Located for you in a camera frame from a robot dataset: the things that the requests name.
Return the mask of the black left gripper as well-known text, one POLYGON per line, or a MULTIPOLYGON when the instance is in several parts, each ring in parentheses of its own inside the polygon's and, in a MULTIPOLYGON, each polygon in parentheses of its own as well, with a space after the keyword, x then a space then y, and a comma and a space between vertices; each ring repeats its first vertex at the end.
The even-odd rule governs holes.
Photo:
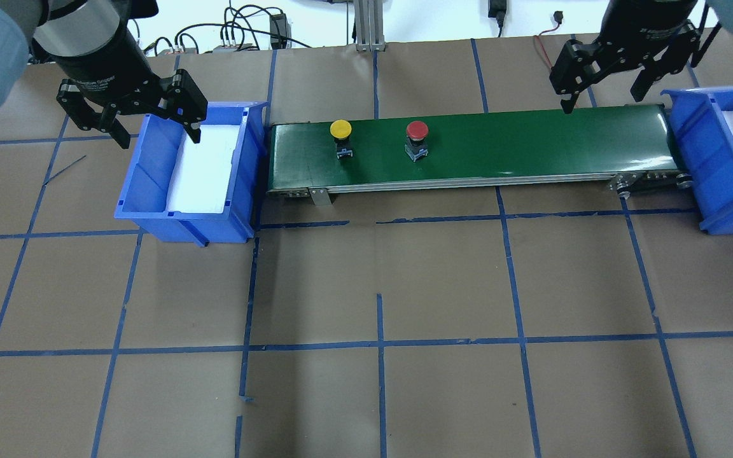
POLYGON ((56 101, 80 130, 108 134, 128 149, 130 133, 117 116, 153 114, 177 122, 200 143, 206 96, 186 69, 161 80, 125 25, 90 54, 53 59, 66 75, 56 101))

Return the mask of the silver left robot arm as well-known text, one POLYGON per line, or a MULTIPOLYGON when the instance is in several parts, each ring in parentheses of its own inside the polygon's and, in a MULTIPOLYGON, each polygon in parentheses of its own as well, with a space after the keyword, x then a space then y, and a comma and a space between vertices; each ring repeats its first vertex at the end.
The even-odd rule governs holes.
POLYGON ((0 1, 0 107, 38 45, 64 71, 56 99, 80 130, 128 148, 119 117, 154 115, 200 142, 206 97, 184 69, 155 74, 130 31, 158 12, 155 1, 0 1))

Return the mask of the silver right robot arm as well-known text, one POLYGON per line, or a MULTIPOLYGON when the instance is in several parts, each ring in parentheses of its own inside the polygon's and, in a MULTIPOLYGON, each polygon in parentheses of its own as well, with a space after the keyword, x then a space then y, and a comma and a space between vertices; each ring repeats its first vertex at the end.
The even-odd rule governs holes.
POLYGON ((716 35, 733 34, 733 1, 707 1, 701 21, 695 1, 611 1, 592 43, 568 40, 550 70, 562 110, 573 112, 580 93, 607 76, 637 71, 629 93, 641 102, 663 76, 700 64, 716 35))

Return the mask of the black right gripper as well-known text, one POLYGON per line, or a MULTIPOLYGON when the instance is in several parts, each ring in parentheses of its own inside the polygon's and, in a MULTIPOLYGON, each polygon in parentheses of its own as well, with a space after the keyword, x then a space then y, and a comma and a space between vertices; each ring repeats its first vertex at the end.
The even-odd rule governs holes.
POLYGON ((568 40, 550 70, 562 112, 571 114, 582 92, 622 71, 625 62, 643 62, 631 87, 635 102, 663 76, 684 70, 700 48, 700 32, 689 19, 695 6, 696 1, 610 1, 596 41, 568 40), (651 58, 663 50, 660 60, 651 58))

